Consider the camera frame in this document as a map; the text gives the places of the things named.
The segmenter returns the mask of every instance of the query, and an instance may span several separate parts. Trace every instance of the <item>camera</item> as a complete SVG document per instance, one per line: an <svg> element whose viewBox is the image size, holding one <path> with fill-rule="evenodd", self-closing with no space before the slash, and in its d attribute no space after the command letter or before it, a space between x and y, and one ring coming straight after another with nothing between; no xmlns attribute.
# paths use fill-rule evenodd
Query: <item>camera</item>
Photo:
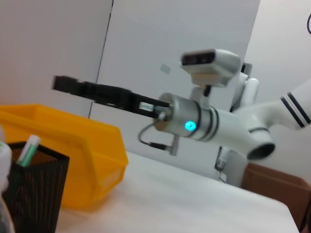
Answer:
<svg viewBox="0 0 311 233"><path fill-rule="evenodd" d="M180 66L191 75L195 85L226 87L239 73L241 59L226 50L202 50L184 53L180 59Z"/></svg>

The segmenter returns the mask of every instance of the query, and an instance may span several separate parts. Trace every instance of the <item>white wall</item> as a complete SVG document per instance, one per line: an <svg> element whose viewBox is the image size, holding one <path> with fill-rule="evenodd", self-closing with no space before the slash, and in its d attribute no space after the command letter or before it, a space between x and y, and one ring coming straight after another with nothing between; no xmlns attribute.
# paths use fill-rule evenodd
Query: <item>white wall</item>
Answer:
<svg viewBox="0 0 311 233"><path fill-rule="evenodd" d="M0 104L87 116L90 100L51 90L54 75L94 82L112 0L1 0Z"/></svg>
<svg viewBox="0 0 311 233"><path fill-rule="evenodd" d="M310 14L310 0L261 0L245 57L260 82L257 102L275 100L311 78ZM260 164L311 183L311 127L293 132L275 126L271 133L276 151ZM245 164L240 156L230 159L229 183L239 185Z"/></svg>
<svg viewBox="0 0 311 233"><path fill-rule="evenodd" d="M171 92L188 98L193 84L179 67L182 53L222 48L244 58L258 10L258 0L116 0L98 83L158 98ZM169 74L160 70L171 68ZM210 102L229 110L236 79L214 88ZM218 146L181 139L177 157L138 142L143 116L94 104L91 118L121 129L126 149L207 176L214 175ZM172 135L151 130L144 140L169 144Z"/></svg>

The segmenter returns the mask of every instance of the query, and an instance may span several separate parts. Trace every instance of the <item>brown box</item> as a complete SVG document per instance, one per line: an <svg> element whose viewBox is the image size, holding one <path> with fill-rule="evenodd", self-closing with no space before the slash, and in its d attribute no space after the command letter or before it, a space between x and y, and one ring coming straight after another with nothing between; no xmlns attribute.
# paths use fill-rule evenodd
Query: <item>brown box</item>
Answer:
<svg viewBox="0 0 311 233"><path fill-rule="evenodd" d="M241 188L286 204L301 229L311 199L311 188L301 178L249 163Z"/></svg>

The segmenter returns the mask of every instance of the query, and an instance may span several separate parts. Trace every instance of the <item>metal cylinder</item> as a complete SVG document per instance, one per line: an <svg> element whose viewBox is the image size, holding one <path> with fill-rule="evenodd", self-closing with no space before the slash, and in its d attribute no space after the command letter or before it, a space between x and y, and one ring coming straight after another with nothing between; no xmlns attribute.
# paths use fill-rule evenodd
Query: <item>metal cylinder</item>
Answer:
<svg viewBox="0 0 311 233"><path fill-rule="evenodd" d="M169 103L170 109L167 120L155 125L158 131L194 140L206 139L211 130L210 109L201 109L197 102L170 93L163 94L159 100Z"/></svg>

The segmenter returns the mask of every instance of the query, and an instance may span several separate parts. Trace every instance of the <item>black stripe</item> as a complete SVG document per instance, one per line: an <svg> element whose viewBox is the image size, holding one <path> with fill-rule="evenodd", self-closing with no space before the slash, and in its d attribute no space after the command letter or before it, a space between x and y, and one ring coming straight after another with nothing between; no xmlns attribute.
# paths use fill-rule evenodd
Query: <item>black stripe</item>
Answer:
<svg viewBox="0 0 311 233"><path fill-rule="evenodd" d="M299 117L297 116L297 114L294 112L294 110L292 109L292 107L288 104L288 102L285 100L284 97L281 97L281 101L283 102L283 104L285 105L285 107L288 109L288 111L292 114L293 118L297 121L298 125L301 128L304 128L305 125L302 123L302 121L299 119Z"/></svg>
<svg viewBox="0 0 311 233"><path fill-rule="evenodd" d="M210 116L210 124L209 124L209 127L206 130L205 134L203 135L203 137L199 138L198 141L200 141L203 138L205 138L210 133L210 131L212 129L212 126L213 126L213 113L212 113L212 110L210 110L210 109L208 109L208 110L209 110L209 116Z"/></svg>
<svg viewBox="0 0 311 233"><path fill-rule="evenodd" d="M209 140L211 140L214 136L215 136L215 134L217 133L217 131L218 131L218 126L219 126L219 115L218 115L218 112L217 112L217 109L216 108L213 108L214 109L214 111L215 111L215 114L216 114L216 128L215 128L215 131L213 132L213 134L212 134L212 136L209 138Z"/></svg>
<svg viewBox="0 0 311 233"><path fill-rule="evenodd" d="M252 128L248 130L250 133L256 132L256 131L267 131L269 132L269 130L265 127L257 127L257 128Z"/></svg>
<svg viewBox="0 0 311 233"><path fill-rule="evenodd" d="M195 129L187 136L187 137L191 137L191 136L193 136L194 134L195 134L195 132L197 132L198 131L198 129L200 128L200 126L201 126L201 117L202 117L202 110L201 110L201 107L200 107L200 105L198 104L198 102L197 101L193 101L194 103L195 103L195 106L196 106L196 108L198 109L198 119L197 119L197 121L196 121L196 127L195 127Z"/></svg>
<svg viewBox="0 0 311 233"><path fill-rule="evenodd" d="M288 97L291 99L291 101L294 103L294 105L296 106L296 108L299 110L299 112L301 113L301 115L303 116L303 118L306 120L306 122L308 124L311 123L310 118L308 117L308 115L306 114L306 112L302 109L302 107L300 106L300 104L298 103L298 101L295 99L295 97L289 92Z"/></svg>

